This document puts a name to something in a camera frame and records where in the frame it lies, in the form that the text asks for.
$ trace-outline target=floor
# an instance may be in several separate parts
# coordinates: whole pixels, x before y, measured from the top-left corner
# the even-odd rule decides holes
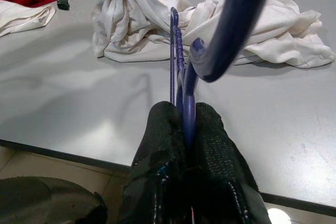
[[[100,193],[109,208],[109,224],[117,221],[122,186],[127,175],[115,170],[10,150],[0,146],[0,179],[17,176],[61,178]],[[266,204],[272,224],[336,224],[336,218]]]

